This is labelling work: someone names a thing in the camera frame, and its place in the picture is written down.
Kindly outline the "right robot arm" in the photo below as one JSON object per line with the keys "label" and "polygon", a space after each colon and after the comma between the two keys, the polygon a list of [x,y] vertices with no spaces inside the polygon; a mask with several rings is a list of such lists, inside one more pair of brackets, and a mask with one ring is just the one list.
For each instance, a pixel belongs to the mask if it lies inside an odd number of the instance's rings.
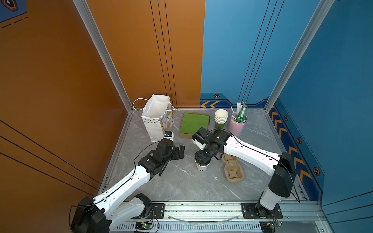
{"label": "right robot arm", "polygon": [[272,218],[279,213],[278,202],[291,195],[296,178],[296,168],[287,152],[277,154],[257,148],[239,140],[233,133],[221,129],[208,131],[200,128],[192,136],[199,147],[195,162],[199,170],[205,170],[211,158],[217,155],[235,156],[246,161],[271,176],[268,187],[261,194],[254,212],[259,218]]}

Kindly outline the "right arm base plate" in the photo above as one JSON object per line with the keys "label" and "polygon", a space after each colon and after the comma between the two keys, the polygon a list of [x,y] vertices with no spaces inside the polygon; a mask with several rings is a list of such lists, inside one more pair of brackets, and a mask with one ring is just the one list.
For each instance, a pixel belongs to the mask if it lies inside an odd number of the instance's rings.
{"label": "right arm base plate", "polygon": [[268,210],[259,203],[242,203],[241,210],[242,210],[244,219],[254,219],[254,218],[282,219],[283,218],[283,214],[278,203],[275,205],[275,208],[273,210]]}

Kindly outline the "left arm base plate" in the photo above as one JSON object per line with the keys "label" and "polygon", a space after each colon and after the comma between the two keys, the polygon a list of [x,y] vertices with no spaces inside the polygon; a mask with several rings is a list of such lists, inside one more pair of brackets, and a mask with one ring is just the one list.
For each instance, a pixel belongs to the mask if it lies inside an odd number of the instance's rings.
{"label": "left arm base plate", "polygon": [[157,218],[157,219],[163,219],[165,212],[165,204],[164,203],[152,203],[147,204],[144,207],[143,212],[139,215],[139,218],[142,219],[151,219],[151,218]]}

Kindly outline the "white paper coffee cup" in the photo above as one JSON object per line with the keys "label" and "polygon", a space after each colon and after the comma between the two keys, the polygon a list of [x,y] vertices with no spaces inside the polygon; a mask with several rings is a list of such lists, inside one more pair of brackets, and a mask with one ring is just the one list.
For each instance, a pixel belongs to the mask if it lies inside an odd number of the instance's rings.
{"label": "white paper coffee cup", "polygon": [[208,168],[209,164],[201,165],[198,162],[196,162],[196,167],[199,171],[205,171]]}

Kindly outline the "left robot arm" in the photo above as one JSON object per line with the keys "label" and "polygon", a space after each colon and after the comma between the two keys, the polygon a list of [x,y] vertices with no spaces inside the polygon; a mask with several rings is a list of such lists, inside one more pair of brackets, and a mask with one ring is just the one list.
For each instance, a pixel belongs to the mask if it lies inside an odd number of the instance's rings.
{"label": "left robot arm", "polygon": [[125,200],[154,176],[161,175],[172,160],[184,159],[185,147],[175,146],[164,138],[155,142],[157,147],[135,164],[134,169],[122,180],[102,194],[83,198],[73,217],[69,217],[73,233],[109,233],[118,225],[134,218],[146,218],[151,212],[152,201],[144,194]]}

